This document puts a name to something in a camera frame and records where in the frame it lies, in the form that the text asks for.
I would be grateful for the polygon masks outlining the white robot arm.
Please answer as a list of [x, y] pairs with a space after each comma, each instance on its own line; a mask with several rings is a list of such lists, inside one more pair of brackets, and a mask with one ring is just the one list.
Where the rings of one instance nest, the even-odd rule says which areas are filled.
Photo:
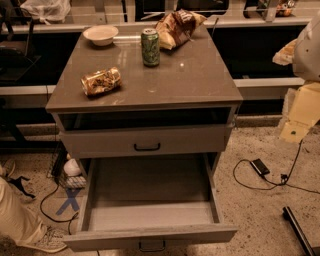
[[278, 51], [272, 61], [291, 64], [293, 73], [305, 83], [293, 93], [280, 137], [299, 143], [320, 120], [320, 11], [299, 36]]

